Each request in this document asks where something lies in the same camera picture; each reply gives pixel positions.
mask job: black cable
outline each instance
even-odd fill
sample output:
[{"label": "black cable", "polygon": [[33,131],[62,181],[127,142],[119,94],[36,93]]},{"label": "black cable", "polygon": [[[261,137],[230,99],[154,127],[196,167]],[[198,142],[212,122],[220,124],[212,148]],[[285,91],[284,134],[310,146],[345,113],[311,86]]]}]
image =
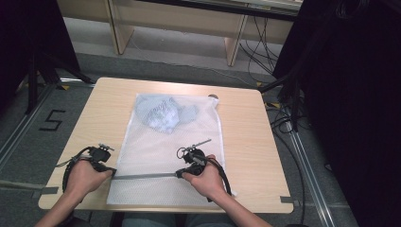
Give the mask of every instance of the black cable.
[{"label": "black cable", "polygon": [[265,18],[265,24],[264,24],[264,29],[263,29],[262,33],[260,32],[259,26],[257,25],[256,17],[253,17],[253,20],[254,20],[254,23],[256,25],[257,32],[259,34],[259,40],[262,42],[263,46],[265,47],[266,54],[268,55],[268,62],[269,62],[269,65],[270,65],[270,68],[271,68],[271,71],[272,71],[272,70],[274,70],[275,66],[271,61],[272,57],[269,54],[269,52],[271,52],[271,51],[269,50],[268,45],[267,45],[266,26],[268,25],[268,19]]},{"label": "black cable", "polygon": [[245,52],[245,54],[250,57],[250,60],[248,62],[248,72],[250,72],[249,70],[249,66],[251,63],[251,60],[254,61],[255,63],[257,63],[261,68],[263,68],[266,72],[268,72],[271,75],[271,70],[265,65],[263,64],[259,59],[257,59],[256,57],[254,57],[252,54],[250,54],[248,51],[245,50],[245,48],[242,46],[242,44],[239,45],[242,50]]},{"label": "black cable", "polygon": [[[275,116],[274,121],[273,122],[277,122],[277,117],[278,115],[282,112],[282,110],[280,109],[280,112]],[[295,157],[295,155],[293,154],[291,148],[289,147],[289,145],[286,143],[286,141],[277,133],[276,129],[274,127],[272,127],[273,134],[284,144],[284,146],[288,149],[289,154],[291,155],[295,165],[297,166],[299,175],[300,175],[300,180],[301,180],[301,187],[302,187],[302,214],[301,214],[301,224],[304,224],[304,219],[305,219],[305,183],[304,183],[304,175],[302,173],[302,170],[300,168],[300,165]]]},{"label": "black cable", "polygon": [[[303,118],[303,117],[305,117],[305,116],[304,116],[304,115],[298,115],[298,116],[295,117],[295,119],[298,120],[298,119]],[[287,133],[293,132],[293,129],[290,129],[289,131],[283,131],[283,130],[282,130],[282,126],[284,125],[284,123],[287,123],[288,121],[291,121],[291,119],[290,119],[288,116],[283,116],[283,117],[281,117],[281,118],[279,118],[279,119],[276,119],[276,120],[274,120],[273,122],[271,122],[270,125],[271,125],[271,127],[272,127],[273,129],[278,128],[278,130],[279,130],[281,133],[287,134]],[[310,129],[308,129],[308,128],[302,126],[298,121],[297,121],[297,124],[298,124],[299,126],[301,126],[301,128],[303,128],[303,129],[310,130]]]},{"label": "black cable", "polygon": [[[248,41],[245,41],[245,44],[247,45],[248,49],[252,50],[251,47],[248,45]],[[263,58],[269,58],[269,56],[263,55],[263,54],[259,54],[259,53],[255,53],[256,55],[263,57]]]},{"label": "black cable", "polygon": [[226,187],[227,194],[229,194],[230,196],[233,195],[231,192],[231,186],[230,186],[230,183],[228,182],[227,175],[225,174],[224,168],[223,168],[223,166],[221,166],[221,164],[218,162],[218,160],[216,160],[215,158],[208,158],[208,157],[205,157],[203,155],[198,155],[198,154],[193,154],[193,157],[196,157],[196,158],[204,161],[205,165],[207,163],[210,163],[213,166],[215,166],[218,169],[218,175],[224,181],[224,185]]},{"label": "black cable", "polygon": [[63,162],[63,163],[57,164],[56,167],[65,166],[66,164],[68,164],[68,163],[71,162],[71,161],[75,161],[75,162],[76,162],[76,161],[78,160],[78,157],[79,157],[83,152],[85,152],[85,150],[88,150],[88,149],[90,149],[90,148],[91,148],[91,147],[84,148],[84,149],[81,150],[76,156],[72,157],[71,159],[69,159],[69,160],[67,160],[67,161],[65,161],[65,162]]}]

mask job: tabletop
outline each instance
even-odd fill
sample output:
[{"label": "tabletop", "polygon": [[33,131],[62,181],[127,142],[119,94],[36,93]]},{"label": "tabletop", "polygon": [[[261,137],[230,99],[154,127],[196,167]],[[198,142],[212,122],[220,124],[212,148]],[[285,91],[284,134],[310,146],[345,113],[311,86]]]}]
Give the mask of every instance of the tabletop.
[{"label": "tabletop", "polygon": [[[215,95],[221,121],[226,173],[235,199],[253,213],[290,213],[292,203],[288,185],[271,132],[265,106],[257,90],[135,79],[101,78],[91,93],[67,145],[62,163],[80,150],[104,143],[115,151],[107,166],[115,167],[123,144],[137,94],[186,96]],[[58,187],[57,194],[42,195],[39,206],[50,209],[62,194],[65,167],[54,169],[47,187]],[[216,213],[221,209],[205,207],[165,207],[106,204],[110,180],[88,194],[77,209],[108,211],[150,211]]]}]

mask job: desk leg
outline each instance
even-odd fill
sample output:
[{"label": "desk leg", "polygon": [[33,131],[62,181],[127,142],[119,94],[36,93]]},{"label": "desk leg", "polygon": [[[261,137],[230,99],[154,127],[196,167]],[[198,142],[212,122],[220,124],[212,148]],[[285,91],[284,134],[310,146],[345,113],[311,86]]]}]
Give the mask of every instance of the desk leg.
[{"label": "desk leg", "polygon": [[235,32],[234,38],[224,38],[226,53],[227,53],[227,64],[234,66],[236,53],[238,52],[239,42],[241,41],[242,32],[244,31],[245,25],[247,24],[248,16],[242,15],[239,19],[238,27]]},{"label": "desk leg", "polygon": [[115,54],[122,55],[130,41],[134,26],[123,25],[118,12],[118,5],[115,1],[116,0],[105,0],[105,4],[107,13],[109,14]]}]

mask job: tripod leg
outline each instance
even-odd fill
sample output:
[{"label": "tripod leg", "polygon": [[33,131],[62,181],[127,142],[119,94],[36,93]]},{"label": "tripod leg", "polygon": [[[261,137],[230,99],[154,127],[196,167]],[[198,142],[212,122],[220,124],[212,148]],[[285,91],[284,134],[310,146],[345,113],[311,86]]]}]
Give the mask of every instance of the tripod leg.
[{"label": "tripod leg", "polygon": [[29,114],[35,108],[38,102],[38,80],[35,70],[35,55],[33,54],[28,61],[28,101],[26,114]]},{"label": "tripod leg", "polygon": [[295,82],[294,95],[292,96],[291,106],[291,124],[294,131],[298,131],[298,110],[300,105],[300,86],[298,81]]},{"label": "tripod leg", "polygon": [[73,69],[72,67],[70,67],[68,64],[62,62],[61,60],[59,60],[58,58],[48,55],[46,53],[42,53],[42,57],[46,60],[49,60],[50,62],[52,62],[54,65],[57,65],[63,69],[65,69],[67,72],[69,72],[70,74],[74,75],[76,78],[86,82],[86,83],[93,83],[92,80],[88,77],[86,77],[85,75],[81,74],[80,72],[76,71],[75,69]]}]

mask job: floor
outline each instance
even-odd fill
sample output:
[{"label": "floor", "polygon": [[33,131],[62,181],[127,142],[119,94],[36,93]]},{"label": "floor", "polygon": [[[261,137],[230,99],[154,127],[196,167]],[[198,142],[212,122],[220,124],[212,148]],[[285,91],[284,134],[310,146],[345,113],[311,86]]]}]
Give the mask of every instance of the floor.
[{"label": "floor", "polygon": [[[250,61],[250,58],[242,50],[238,52],[235,65],[228,66],[226,61],[224,40],[221,37],[137,27],[133,36],[131,37],[125,53],[117,56],[113,52],[112,37],[108,24],[81,21],[70,18],[64,18],[64,22],[66,23],[73,46],[78,54],[82,71],[91,72],[91,76],[93,77],[108,76],[108,74],[116,74],[120,75],[121,77],[126,77],[122,71],[126,71],[127,69],[131,69],[138,75],[141,73],[146,74],[147,68],[161,67],[160,65],[165,65],[168,67],[168,70],[172,71],[170,74],[174,74],[175,68],[180,68],[182,67],[181,65],[186,65],[185,67],[191,68],[192,71],[186,70],[184,72],[192,72],[196,77],[205,77],[204,80],[200,79],[200,83],[207,84],[211,79],[218,82],[219,78],[222,78],[231,81],[232,84],[230,85],[235,87],[256,88],[257,84],[265,84],[274,81],[274,78],[270,76],[264,69],[262,69],[253,61]],[[244,41],[241,43],[245,48],[247,48]],[[256,50],[260,53],[263,51],[261,46],[258,45],[258,42],[248,42],[248,45],[251,49],[256,48]],[[282,45],[269,44],[269,48],[275,55],[278,56]],[[96,62],[94,62],[96,58],[102,58],[103,63],[96,64]],[[107,65],[107,62],[105,63],[104,59],[109,60],[111,64]],[[135,67],[131,66],[130,64],[131,61],[141,61],[143,63],[143,66],[140,67],[141,72],[135,71]],[[71,89],[79,91],[86,98],[91,92],[91,90],[86,87],[77,86],[72,87]],[[275,96],[272,94],[277,94],[279,89],[280,87],[271,91],[269,95],[263,96],[264,100],[271,103],[277,102],[277,100],[274,98]],[[24,99],[24,88],[22,90],[23,91],[19,93],[16,98]],[[53,101],[51,104],[44,104],[44,107],[48,110],[52,110],[55,108],[68,106],[70,102],[72,105],[74,102],[74,105],[77,106],[77,110],[69,112],[72,113],[69,115],[69,120],[72,122],[70,125],[74,126],[74,121],[77,121],[80,113],[79,110],[83,108],[86,99],[81,98],[80,96],[75,96],[74,93],[68,93],[67,95],[65,92],[59,90],[57,90],[55,93],[57,93],[57,95],[52,95]],[[6,135],[9,134],[12,131],[12,128],[16,126],[16,123],[10,124],[9,122],[18,122],[20,118],[19,116],[22,112],[21,110],[23,110],[25,107],[24,104],[18,104],[20,103],[18,101],[15,103],[17,104],[11,106],[12,110],[0,116],[0,126],[2,126],[0,142],[2,144],[4,144],[7,140]],[[268,115],[270,122],[272,122],[277,115],[277,110],[274,109],[274,107],[268,107],[267,109],[271,110],[268,111]],[[45,115],[41,116],[41,114],[38,116],[38,118],[45,118]],[[36,122],[34,122],[33,126],[31,127],[40,127],[40,125],[35,124]],[[304,175],[305,224],[308,226],[357,226],[357,223],[340,191],[340,187],[338,186],[335,177],[328,169],[324,167],[325,160],[323,152],[320,150],[319,143],[316,141],[313,131],[310,129],[310,126],[307,123],[307,119],[303,119],[300,124],[302,125],[300,128],[300,135],[305,153],[308,157],[308,162],[311,164],[313,171],[312,175],[316,178],[319,189],[322,191],[323,198],[327,203],[330,217],[332,218],[332,222],[329,221],[332,224],[327,224],[326,220],[324,220],[322,216],[321,211],[317,209],[317,207],[319,208],[319,203],[316,203],[313,190],[310,190],[310,184]],[[65,129],[65,132],[63,133],[71,133],[72,129],[73,127]],[[290,148],[293,149],[291,138],[288,135],[283,134],[282,137],[290,146]],[[62,151],[63,144],[66,143],[68,137],[56,136],[56,138],[60,139],[61,142],[57,145],[52,145],[51,148]],[[25,152],[27,152],[24,157],[27,157],[29,155],[27,150],[29,150],[29,146],[31,146],[34,142],[25,140],[21,143],[22,144],[20,146],[25,147]],[[43,140],[41,143],[50,144],[50,142],[47,140]],[[299,171],[294,165],[294,161],[290,153],[287,152],[285,145],[277,138],[276,144],[282,160],[283,169],[285,170],[288,188],[290,189],[291,196],[294,199],[295,208],[293,214],[286,216],[274,214],[260,214],[260,216],[271,222],[274,226],[285,226],[286,224],[290,223],[298,223],[299,218],[302,215],[302,209],[300,206],[300,201],[302,200],[302,188],[300,185]],[[46,158],[49,159],[49,161],[53,160],[54,162],[57,162],[58,155],[59,154],[54,154],[52,156],[49,155],[46,156]],[[29,166],[30,162],[26,161],[26,158],[22,160],[24,157],[16,157],[15,154],[11,156],[7,163],[9,168],[1,169],[0,167],[0,181],[6,180],[30,183],[29,186],[45,184],[46,181],[44,181],[42,178],[39,179],[38,177],[38,180],[35,180],[35,176],[39,176],[41,174],[43,175],[43,173],[41,170],[32,169],[32,166]],[[32,171],[35,174],[31,174],[28,177],[11,177],[16,163],[24,164],[24,167],[19,167],[18,169],[22,168],[25,169],[26,172]],[[32,222],[32,219],[39,218],[44,214],[44,211],[41,211],[35,207],[35,202],[38,198],[37,196],[35,197],[35,193],[32,194],[31,190],[18,188],[13,188],[11,190],[2,186],[2,184],[0,184],[0,190],[2,191],[2,195],[0,196],[1,203],[14,204],[18,201],[18,204],[11,206],[13,209],[9,210],[6,210],[5,206],[0,205],[0,226],[25,226],[22,224],[24,221]],[[17,217],[19,212],[29,212],[28,207],[33,207],[30,209],[31,211],[33,210],[31,212],[33,214],[32,217],[18,219]],[[78,212],[78,216],[85,219],[90,217],[91,223],[94,226],[108,226],[108,223],[111,219],[111,214],[107,212],[94,212],[93,214],[89,212]],[[19,224],[10,225],[8,217],[14,218],[15,223],[19,221]]]}]

